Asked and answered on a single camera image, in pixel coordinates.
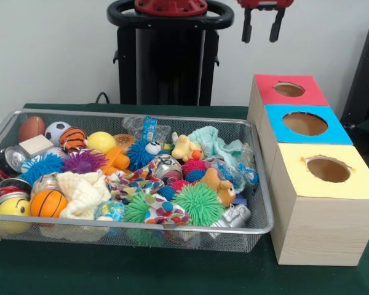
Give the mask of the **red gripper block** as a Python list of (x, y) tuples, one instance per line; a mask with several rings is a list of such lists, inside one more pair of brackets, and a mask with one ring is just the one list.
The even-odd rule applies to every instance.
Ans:
[(276, 42), (279, 38), (280, 27), (285, 15), (285, 9), (293, 4), (294, 0), (237, 0), (244, 10), (244, 25), (242, 30), (242, 42), (250, 42), (252, 35), (252, 10), (277, 10), (274, 23), (269, 36), (270, 42)]

